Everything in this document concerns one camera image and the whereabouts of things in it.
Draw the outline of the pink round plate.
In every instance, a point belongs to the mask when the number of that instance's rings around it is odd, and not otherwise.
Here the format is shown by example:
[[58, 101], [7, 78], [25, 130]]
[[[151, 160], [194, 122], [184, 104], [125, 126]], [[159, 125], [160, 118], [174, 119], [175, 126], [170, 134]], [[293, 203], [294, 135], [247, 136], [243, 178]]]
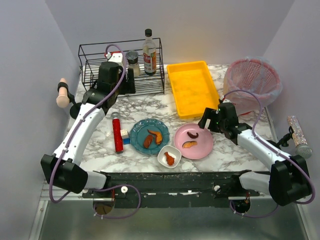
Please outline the pink round plate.
[[[187, 132], [198, 133], [196, 139], [192, 139]], [[191, 148], [183, 148], [183, 143], [197, 141], [197, 145]], [[207, 129], [200, 128], [196, 123], [187, 123], [177, 129], [173, 138], [174, 146], [180, 150], [183, 157], [191, 160], [200, 160], [209, 155], [214, 146], [212, 134]]]

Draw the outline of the grey cap salt grinder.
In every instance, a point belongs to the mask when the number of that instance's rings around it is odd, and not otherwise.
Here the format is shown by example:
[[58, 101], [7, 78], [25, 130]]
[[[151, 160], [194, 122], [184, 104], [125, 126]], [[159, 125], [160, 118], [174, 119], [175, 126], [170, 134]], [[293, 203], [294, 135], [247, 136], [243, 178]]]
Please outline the grey cap salt grinder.
[[128, 68], [133, 70], [134, 77], [138, 77], [140, 75], [140, 66], [138, 64], [139, 54], [135, 50], [129, 50], [125, 54], [126, 60], [128, 62]]

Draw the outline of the teal glass plate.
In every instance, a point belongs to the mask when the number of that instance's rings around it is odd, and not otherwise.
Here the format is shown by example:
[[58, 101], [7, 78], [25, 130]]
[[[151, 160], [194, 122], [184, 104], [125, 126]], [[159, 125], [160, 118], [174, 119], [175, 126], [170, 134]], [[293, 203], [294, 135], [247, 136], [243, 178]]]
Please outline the teal glass plate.
[[[156, 144], [156, 137], [150, 134], [148, 130], [162, 133], [162, 143]], [[143, 143], [147, 135], [153, 136], [153, 141], [149, 148], [144, 148]], [[170, 133], [168, 127], [160, 120], [155, 118], [146, 118], [137, 122], [130, 131], [130, 144], [136, 151], [144, 155], [156, 155], [169, 143]]]

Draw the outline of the dark sauce glass bottle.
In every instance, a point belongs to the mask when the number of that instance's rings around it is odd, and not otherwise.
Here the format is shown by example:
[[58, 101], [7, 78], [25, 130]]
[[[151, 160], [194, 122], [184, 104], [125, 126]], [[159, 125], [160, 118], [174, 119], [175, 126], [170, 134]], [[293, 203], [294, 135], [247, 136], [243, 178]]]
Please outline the dark sauce glass bottle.
[[147, 75], [154, 75], [157, 71], [157, 52], [156, 44], [152, 39], [152, 30], [145, 29], [145, 41], [142, 45], [144, 71]]

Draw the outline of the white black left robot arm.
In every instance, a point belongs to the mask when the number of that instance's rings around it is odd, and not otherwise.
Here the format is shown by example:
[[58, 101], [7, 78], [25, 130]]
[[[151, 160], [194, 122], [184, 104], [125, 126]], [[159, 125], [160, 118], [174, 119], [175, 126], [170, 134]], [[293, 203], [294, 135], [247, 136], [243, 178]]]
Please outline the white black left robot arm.
[[106, 81], [98, 81], [96, 87], [83, 95], [79, 113], [68, 134], [53, 154], [45, 154], [40, 161], [49, 184], [49, 198], [54, 203], [59, 200], [54, 199], [53, 187], [79, 194], [84, 189], [101, 190], [107, 184], [106, 175], [80, 167], [93, 132], [116, 102], [126, 77], [125, 66], [112, 61], [104, 62], [104, 65], [108, 67]]

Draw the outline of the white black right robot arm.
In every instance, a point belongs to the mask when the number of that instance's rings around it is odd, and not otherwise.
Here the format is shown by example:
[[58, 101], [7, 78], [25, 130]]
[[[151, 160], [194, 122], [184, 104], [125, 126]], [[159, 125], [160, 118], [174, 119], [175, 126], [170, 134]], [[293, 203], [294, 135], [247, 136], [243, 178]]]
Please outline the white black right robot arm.
[[211, 132], [223, 134], [250, 152], [269, 170], [269, 174], [240, 173], [238, 181], [243, 189], [268, 194], [280, 206], [300, 204], [305, 197], [311, 201], [315, 198], [306, 160], [282, 151], [261, 138], [253, 127], [240, 123], [232, 103], [221, 103], [217, 109], [206, 108], [198, 126], [203, 129], [206, 125]]

